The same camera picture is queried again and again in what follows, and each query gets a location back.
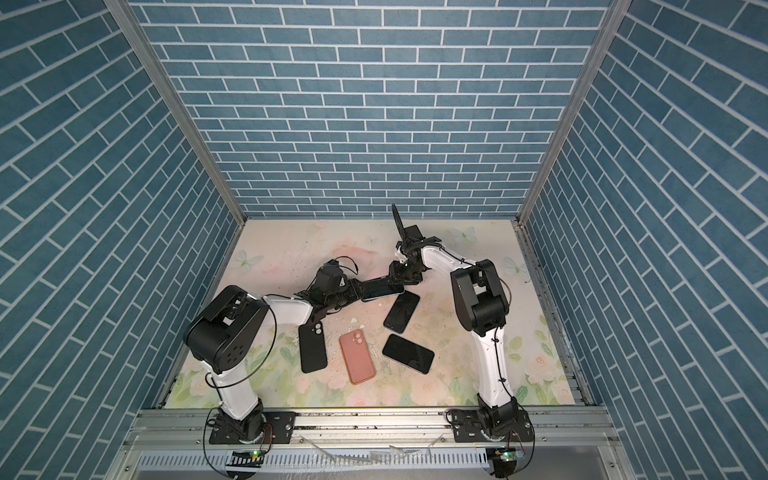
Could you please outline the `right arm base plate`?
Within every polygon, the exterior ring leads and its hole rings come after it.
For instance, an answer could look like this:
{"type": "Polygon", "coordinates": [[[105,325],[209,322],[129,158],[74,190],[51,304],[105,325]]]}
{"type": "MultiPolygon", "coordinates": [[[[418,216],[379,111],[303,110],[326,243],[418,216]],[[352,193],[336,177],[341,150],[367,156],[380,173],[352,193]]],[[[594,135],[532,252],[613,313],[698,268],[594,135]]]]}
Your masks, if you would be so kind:
{"type": "Polygon", "coordinates": [[[522,442],[535,440],[534,426],[522,409],[448,409],[444,417],[456,443],[522,442]]]}

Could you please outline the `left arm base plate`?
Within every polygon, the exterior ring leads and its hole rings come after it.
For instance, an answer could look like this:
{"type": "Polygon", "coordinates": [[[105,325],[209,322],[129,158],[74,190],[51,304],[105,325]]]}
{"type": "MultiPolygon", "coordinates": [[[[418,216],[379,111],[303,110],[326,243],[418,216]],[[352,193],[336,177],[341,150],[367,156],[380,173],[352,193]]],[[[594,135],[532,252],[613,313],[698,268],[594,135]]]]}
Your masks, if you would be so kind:
{"type": "Polygon", "coordinates": [[[235,420],[216,409],[205,424],[207,440],[213,445],[288,444],[296,418],[292,411],[255,411],[244,420],[235,420]]]}

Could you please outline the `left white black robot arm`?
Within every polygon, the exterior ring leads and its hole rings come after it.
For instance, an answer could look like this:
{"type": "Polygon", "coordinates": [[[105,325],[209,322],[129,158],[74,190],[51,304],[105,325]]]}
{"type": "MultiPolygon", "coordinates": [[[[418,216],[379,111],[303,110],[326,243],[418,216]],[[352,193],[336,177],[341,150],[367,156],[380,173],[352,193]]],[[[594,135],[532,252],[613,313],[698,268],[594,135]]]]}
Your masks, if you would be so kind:
{"type": "Polygon", "coordinates": [[[213,426],[231,443],[254,443],[270,432],[264,406],[250,384],[262,364],[247,368],[245,359],[266,320],[273,332],[281,325],[298,328],[301,370],[313,373],[328,365],[322,320],[362,298],[362,282],[344,280],[339,287],[311,286],[292,296],[256,297],[236,285],[225,287],[193,321],[184,343],[206,370],[206,383],[220,404],[213,426]]]}

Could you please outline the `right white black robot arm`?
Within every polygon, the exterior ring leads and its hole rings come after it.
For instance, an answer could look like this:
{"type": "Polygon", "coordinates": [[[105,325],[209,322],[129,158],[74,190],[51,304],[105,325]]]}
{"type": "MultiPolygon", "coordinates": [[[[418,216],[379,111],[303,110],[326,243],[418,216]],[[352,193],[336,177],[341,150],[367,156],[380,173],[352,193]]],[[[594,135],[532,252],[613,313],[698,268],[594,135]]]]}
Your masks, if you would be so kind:
{"type": "Polygon", "coordinates": [[[484,435],[493,440],[516,436],[533,444],[534,426],[507,375],[503,340],[510,301],[494,263],[463,257],[436,237],[400,240],[396,250],[398,259],[390,265],[390,275],[396,280],[415,285],[427,271],[442,273],[450,280],[456,316],[475,345],[478,420],[484,435]]]}

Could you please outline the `black phone case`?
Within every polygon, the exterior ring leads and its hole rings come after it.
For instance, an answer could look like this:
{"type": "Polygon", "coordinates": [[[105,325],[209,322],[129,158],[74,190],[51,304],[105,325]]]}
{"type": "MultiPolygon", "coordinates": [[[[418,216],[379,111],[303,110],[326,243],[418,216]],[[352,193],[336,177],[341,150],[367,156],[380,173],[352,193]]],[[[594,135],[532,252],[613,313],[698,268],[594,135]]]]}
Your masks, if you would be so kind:
{"type": "Polygon", "coordinates": [[[323,370],[328,365],[324,329],[321,322],[298,327],[301,370],[305,374],[323,370]]]}
{"type": "Polygon", "coordinates": [[[363,302],[368,302],[376,298],[399,295],[403,293],[404,290],[405,288],[402,282],[390,276],[383,276],[363,281],[360,284],[359,298],[363,302]]]}

